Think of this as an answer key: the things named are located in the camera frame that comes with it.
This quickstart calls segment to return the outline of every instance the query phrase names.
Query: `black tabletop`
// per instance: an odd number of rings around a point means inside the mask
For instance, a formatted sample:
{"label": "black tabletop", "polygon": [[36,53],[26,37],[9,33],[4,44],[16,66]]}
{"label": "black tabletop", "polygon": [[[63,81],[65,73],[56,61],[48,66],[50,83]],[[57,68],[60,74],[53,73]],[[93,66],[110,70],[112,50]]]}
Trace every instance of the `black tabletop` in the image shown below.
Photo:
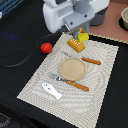
{"label": "black tabletop", "polygon": [[[22,62],[36,41],[50,34],[45,25],[42,7],[42,0],[24,0],[0,20],[0,65]],[[50,42],[54,46],[59,37],[60,35],[55,35],[41,41],[32,55],[19,66],[0,66],[0,104],[50,128],[75,128],[16,98],[47,56],[41,52],[41,44]],[[128,128],[128,45],[94,36],[90,36],[90,40],[119,47],[96,128]]]}

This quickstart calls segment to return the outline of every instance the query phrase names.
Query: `toy fruit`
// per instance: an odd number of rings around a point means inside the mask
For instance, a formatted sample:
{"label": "toy fruit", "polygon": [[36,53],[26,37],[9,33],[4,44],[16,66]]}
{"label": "toy fruit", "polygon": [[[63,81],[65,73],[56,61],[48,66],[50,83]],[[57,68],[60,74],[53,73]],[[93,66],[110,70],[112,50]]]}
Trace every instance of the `toy fruit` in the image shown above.
{"label": "toy fruit", "polygon": [[52,45],[51,43],[44,43],[41,45],[41,51],[43,53],[50,53],[52,52]]}

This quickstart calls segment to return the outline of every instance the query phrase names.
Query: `butter knife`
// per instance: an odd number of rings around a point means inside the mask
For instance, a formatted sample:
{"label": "butter knife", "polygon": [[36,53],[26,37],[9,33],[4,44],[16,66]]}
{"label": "butter knife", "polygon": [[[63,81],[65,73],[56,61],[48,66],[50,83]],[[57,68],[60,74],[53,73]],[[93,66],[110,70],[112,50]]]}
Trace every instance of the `butter knife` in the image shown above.
{"label": "butter knife", "polygon": [[57,76],[56,74],[49,73],[49,77],[52,78],[52,79],[54,79],[54,80],[56,80],[56,81],[63,81],[63,82],[66,82],[67,84],[72,85],[72,86],[74,86],[74,87],[76,87],[76,88],[79,88],[79,89],[81,89],[81,90],[89,91],[89,88],[88,88],[88,87],[83,86],[83,85],[78,84],[78,83],[75,83],[75,82],[70,81],[70,80],[63,79],[63,78]]}
{"label": "butter knife", "polygon": [[75,55],[72,55],[72,54],[69,54],[69,53],[66,53],[64,51],[61,51],[61,53],[63,53],[64,55],[68,56],[68,57],[77,57],[77,58],[80,58],[82,59],[83,61],[86,61],[86,62],[90,62],[90,63],[93,63],[93,64],[97,64],[97,65],[100,65],[101,62],[98,61],[98,60],[93,60],[93,59],[89,59],[89,58],[85,58],[85,57],[78,57],[78,56],[75,56]]}

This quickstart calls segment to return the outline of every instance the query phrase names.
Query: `plate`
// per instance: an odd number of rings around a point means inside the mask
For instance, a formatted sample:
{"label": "plate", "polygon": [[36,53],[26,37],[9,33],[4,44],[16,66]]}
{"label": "plate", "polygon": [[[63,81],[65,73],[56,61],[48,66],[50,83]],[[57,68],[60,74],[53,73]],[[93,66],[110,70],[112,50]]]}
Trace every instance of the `plate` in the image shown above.
{"label": "plate", "polygon": [[76,81],[86,75],[87,65],[79,58],[69,57],[61,62],[59,71],[66,80]]}

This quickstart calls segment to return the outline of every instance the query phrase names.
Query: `striped placemat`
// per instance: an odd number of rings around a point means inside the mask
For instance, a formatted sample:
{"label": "striped placemat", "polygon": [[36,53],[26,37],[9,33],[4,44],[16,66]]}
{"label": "striped placemat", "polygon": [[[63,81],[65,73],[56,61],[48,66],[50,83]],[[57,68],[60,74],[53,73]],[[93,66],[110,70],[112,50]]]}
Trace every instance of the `striped placemat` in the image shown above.
{"label": "striped placemat", "polygon": [[[117,46],[88,40],[84,42],[86,49],[77,53],[66,42],[71,35],[62,34],[32,78],[17,96],[17,98],[30,103],[56,117],[65,120],[79,128],[94,128],[99,116],[105,91],[118,51]],[[89,87],[85,92],[61,81],[49,78],[49,73],[59,76],[59,64],[67,58],[61,51],[101,61],[101,65],[87,63],[87,74],[79,84]],[[52,84],[62,94],[60,100],[42,88],[42,83]]]}

